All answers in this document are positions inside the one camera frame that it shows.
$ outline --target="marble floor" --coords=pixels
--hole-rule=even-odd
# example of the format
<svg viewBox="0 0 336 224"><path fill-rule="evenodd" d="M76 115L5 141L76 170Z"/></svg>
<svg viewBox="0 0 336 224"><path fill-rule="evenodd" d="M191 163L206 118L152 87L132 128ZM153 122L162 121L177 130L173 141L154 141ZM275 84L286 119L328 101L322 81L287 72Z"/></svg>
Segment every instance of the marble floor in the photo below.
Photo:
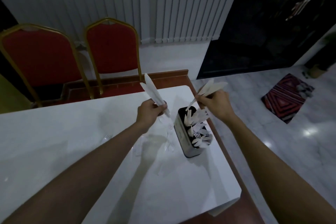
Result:
<svg viewBox="0 0 336 224"><path fill-rule="evenodd" d="M236 114L275 154L294 169L336 208L336 66L318 79L306 79L296 66L253 73L216 77L228 82L231 104ZM289 124L268 111L260 98L282 77L291 73L315 87ZM192 81L196 90L209 79ZM211 119L265 223L277 223L253 178L247 162L230 130Z"/></svg>

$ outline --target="white tabletop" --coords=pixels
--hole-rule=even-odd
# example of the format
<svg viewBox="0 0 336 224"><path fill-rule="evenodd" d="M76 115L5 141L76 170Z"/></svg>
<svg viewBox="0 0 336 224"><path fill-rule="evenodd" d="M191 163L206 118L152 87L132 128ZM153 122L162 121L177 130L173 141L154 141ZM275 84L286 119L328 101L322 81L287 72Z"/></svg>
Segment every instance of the white tabletop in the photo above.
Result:
<svg viewBox="0 0 336 224"><path fill-rule="evenodd" d="M188 86L159 93L173 120L194 98ZM0 222L106 135L135 122L148 98L140 92L0 115ZM137 141L83 223L179 223L239 199L217 141L188 159L167 121L157 119Z"/></svg>

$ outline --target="red patterned mat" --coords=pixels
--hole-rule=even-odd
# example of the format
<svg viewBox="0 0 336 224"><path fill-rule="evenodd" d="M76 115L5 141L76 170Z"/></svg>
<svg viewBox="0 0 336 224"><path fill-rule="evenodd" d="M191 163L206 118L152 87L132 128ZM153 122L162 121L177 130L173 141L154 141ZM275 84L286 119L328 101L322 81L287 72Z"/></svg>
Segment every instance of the red patterned mat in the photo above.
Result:
<svg viewBox="0 0 336 224"><path fill-rule="evenodd" d="M261 100L268 110L288 124L306 101L297 90L298 85L304 85L313 91L314 88L287 74Z"/></svg>

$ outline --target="banquet chair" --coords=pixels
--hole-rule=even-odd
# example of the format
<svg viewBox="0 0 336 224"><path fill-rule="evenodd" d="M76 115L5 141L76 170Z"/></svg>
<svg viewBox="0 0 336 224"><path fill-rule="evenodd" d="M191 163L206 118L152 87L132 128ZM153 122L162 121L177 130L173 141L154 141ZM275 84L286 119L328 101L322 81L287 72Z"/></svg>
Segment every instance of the banquet chair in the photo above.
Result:
<svg viewBox="0 0 336 224"><path fill-rule="evenodd" d="M93 64L101 97L111 97L144 91L140 85L138 34L131 25L112 18L101 19L85 30L84 39ZM139 81L106 87L99 74L118 73L137 69Z"/></svg>
<svg viewBox="0 0 336 224"><path fill-rule="evenodd" d="M42 103L33 87L80 79L83 79L93 99L75 44L60 31L34 24L19 24L0 33L0 50L19 74L38 107L42 107Z"/></svg>

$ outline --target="dark doorway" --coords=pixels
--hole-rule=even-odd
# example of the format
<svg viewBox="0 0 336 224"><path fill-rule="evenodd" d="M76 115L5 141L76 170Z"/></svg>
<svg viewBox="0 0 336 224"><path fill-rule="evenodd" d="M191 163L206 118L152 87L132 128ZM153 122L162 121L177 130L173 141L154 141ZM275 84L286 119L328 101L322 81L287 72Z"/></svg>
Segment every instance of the dark doorway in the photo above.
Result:
<svg viewBox="0 0 336 224"><path fill-rule="evenodd" d="M293 65L336 23L335 0L234 0L198 79Z"/></svg>

